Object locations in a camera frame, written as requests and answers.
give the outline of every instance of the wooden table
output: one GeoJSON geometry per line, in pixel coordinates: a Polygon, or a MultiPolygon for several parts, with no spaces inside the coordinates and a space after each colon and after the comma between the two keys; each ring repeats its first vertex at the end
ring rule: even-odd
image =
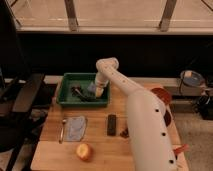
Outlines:
{"type": "MultiPolygon", "coordinates": [[[[158,84],[143,84],[143,86],[148,89],[161,87],[158,84]]],[[[125,139],[119,135],[126,128],[125,99],[124,94],[113,84],[111,84],[110,103],[106,108],[61,108],[53,98],[31,169],[33,171],[134,171],[129,138],[125,139]],[[117,135],[114,137],[106,135],[106,118],[111,113],[117,115],[117,135]],[[87,118],[87,128],[81,142],[59,144],[63,115],[66,117],[83,115],[87,118]],[[77,145],[82,142],[88,143],[94,150],[90,162],[81,161],[75,154],[77,145]]],[[[179,147],[181,142],[173,119],[168,126],[168,132],[174,148],[179,147]]],[[[188,171],[183,153],[178,156],[177,164],[180,171],[188,171]]]]}

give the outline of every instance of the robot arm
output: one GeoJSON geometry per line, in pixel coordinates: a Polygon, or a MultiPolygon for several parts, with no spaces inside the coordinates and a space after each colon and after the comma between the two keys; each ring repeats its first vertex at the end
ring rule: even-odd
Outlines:
{"type": "Polygon", "coordinates": [[[127,96],[127,125],[136,171],[177,170],[163,118],[164,103],[151,91],[118,72],[116,58],[100,59],[96,67],[97,91],[102,93],[110,80],[127,96]]]}

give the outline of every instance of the black cable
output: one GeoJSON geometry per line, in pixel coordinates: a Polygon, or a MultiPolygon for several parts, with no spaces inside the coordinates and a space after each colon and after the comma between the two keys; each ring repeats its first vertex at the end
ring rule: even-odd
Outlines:
{"type": "Polygon", "coordinates": [[[18,2],[18,0],[13,1],[13,2],[10,4],[11,8],[12,8],[17,2],[18,2]]]}

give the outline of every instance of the green tray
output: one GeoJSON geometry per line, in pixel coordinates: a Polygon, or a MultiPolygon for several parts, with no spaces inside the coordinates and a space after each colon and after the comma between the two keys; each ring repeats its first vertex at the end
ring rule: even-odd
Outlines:
{"type": "Polygon", "coordinates": [[[104,89],[101,98],[92,102],[81,101],[72,94],[71,86],[78,84],[86,90],[91,82],[95,81],[96,73],[65,73],[62,79],[56,102],[63,107],[106,107],[110,99],[110,86],[104,89]]]}

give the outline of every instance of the object in tray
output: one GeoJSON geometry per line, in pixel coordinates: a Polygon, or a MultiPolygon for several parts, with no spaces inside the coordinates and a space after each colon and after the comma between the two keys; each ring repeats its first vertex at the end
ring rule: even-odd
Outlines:
{"type": "Polygon", "coordinates": [[[82,102],[96,101],[95,95],[83,90],[80,85],[71,85],[71,92],[73,96],[78,97],[82,102]]]}

